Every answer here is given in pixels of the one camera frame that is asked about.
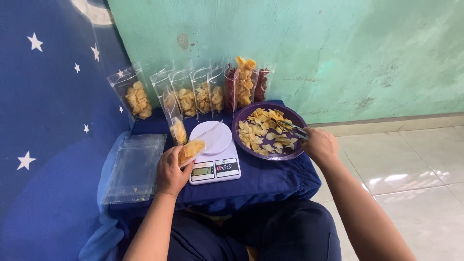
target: hand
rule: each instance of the hand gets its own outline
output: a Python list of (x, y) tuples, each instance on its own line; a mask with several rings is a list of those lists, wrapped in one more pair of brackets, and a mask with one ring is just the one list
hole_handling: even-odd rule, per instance
[(161, 156), (156, 173), (156, 193), (165, 193), (177, 197), (190, 178), (195, 161), (185, 166), (184, 171), (179, 168), (178, 157), (182, 147), (172, 147)]
[(331, 159), (338, 159), (338, 142), (333, 134), (326, 130), (303, 128), (309, 140), (303, 142), (303, 150), (317, 165)]

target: plate of chips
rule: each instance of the plate of chips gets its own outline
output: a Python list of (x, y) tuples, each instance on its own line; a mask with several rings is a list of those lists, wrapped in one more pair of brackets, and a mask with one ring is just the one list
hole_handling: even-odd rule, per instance
[(301, 128), (307, 127), (304, 120), (292, 109), (261, 102), (253, 103), (235, 114), (232, 136), (240, 148), (265, 160), (285, 161), (298, 157), (303, 153), (300, 139), (283, 128), (277, 120), (284, 120)]

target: lap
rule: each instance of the lap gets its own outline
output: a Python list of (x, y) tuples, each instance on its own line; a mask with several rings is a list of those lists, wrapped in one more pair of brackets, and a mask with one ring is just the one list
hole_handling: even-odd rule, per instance
[(256, 205), (221, 228), (200, 215), (176, 211), (168, 259), (248, 260), (244, 244), (258, 250), (259, 261), (342, 259), (332, 216), (308, 200)]

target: tongs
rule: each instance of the tongs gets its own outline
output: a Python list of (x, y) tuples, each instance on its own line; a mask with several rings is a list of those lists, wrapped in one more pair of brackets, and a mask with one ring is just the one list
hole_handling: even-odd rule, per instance
[[(303, 140), (309, 140), (308, 134), (307, 134), (302, 128), (300, 128), (300, 127), (298, 127), (298, 126), (296, 126), (296, 125), (294, 125), (294, 124), (291, 124), (291, 123), (289, 123), (289, 122), (286, 122), (286, 121), (284, 121), (284, 120), (278, 120), (278, 121), (277, 121), (277, 124), (278, 124), (280, 127), (286, 129), (286, 130), (287, 130), (288, 132), (290, 132), (291, 134), (293, 134), (293, 135), (295, 135), (295, 136), (297, 136), (297, 137), (299, 137), (299, 138), (301, 138), (301, 139), (303, 139)], [(288, 126), (293, 127), (294, 129), (296, 129), (296, 131), (293, 132), (291, 129), (289, 129), (289, 128), (286, 127), (285, 125), (288, 125)]]

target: moon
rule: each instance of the moon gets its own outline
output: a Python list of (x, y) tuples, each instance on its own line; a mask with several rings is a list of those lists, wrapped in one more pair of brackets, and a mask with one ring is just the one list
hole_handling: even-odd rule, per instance
[(111, 12), (106, 8), (96, 7), (87, 0), (70, 0), (74, 7), (87, 16), (94, 25), (112, 25)]

